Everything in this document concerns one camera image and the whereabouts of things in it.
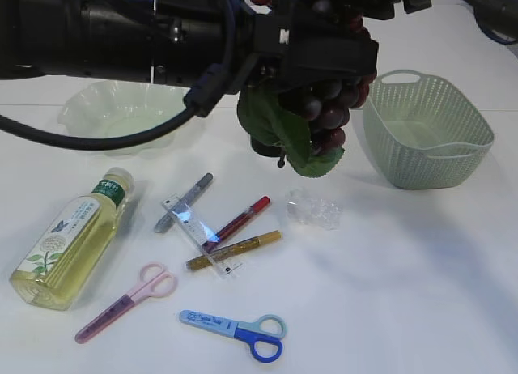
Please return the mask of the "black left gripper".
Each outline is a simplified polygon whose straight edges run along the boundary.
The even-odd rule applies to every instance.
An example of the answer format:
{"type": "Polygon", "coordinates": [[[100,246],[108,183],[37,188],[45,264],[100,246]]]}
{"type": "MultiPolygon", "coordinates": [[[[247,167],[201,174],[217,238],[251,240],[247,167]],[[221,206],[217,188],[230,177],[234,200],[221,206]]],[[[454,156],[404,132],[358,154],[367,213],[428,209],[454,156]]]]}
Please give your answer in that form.
{"type": "Polygon", "coordinates": [[[253,66],[245,85],[276,92],[324,80],[373,74],[376,41],[331,24],[298,5],[286,14],[255,14],[249,39],[253,66]]]}

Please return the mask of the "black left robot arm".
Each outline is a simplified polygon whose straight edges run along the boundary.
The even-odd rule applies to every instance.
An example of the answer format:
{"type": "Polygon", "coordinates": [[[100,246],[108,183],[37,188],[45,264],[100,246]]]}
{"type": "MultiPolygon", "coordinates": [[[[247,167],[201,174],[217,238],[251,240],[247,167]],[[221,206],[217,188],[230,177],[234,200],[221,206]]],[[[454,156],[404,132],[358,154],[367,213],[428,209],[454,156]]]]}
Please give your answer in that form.
{"type": "Polygon", "coordinates": [[[258,14],[244,0],[1,0],[1,76],[65,75],[192,87],[232,51],[226,91],[280,91],[376,71],[378,44],[299,0],[258,14]]]}

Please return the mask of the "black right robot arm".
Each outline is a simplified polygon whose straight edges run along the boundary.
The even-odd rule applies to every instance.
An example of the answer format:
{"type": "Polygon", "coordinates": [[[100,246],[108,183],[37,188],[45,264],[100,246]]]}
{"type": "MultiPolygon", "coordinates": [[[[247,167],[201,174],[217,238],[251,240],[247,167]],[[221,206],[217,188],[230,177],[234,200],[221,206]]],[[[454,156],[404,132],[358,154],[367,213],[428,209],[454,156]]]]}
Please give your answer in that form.
{"type": "MultiPolygon", "coordinates": [[[[307,4],[317,0],[300,0],[307,4]]],[[[431,0],[335,0],[362,15],[377,20],[395,16],[394,5],[402,3],[408,14],[432,7],[431,0]]],[[[462,0],[471,7],[480,30],[501,45],[517,42],[517,0],[462,0]]]]}

